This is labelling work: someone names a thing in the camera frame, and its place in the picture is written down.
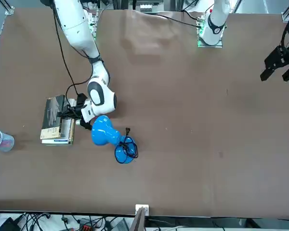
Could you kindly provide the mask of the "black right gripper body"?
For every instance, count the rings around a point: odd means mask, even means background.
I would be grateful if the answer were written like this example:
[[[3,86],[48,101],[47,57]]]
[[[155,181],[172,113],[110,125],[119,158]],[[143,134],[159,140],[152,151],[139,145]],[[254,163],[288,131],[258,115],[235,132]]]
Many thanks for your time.
[[[72,118],[75,120],[81,120],[83,118],[81,109],[84,104],[77,104],[76,106],[71,106],[69,104],[65,105],[60,112],[60,117],[64,118]]]

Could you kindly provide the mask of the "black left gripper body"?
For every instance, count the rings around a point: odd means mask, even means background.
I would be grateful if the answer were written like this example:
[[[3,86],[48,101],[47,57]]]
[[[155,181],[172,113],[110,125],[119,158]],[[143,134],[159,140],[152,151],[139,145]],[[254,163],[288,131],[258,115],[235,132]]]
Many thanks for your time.
[[[264,60],[266,70],[276,70],[289,65],[289,48],[278,45]]]

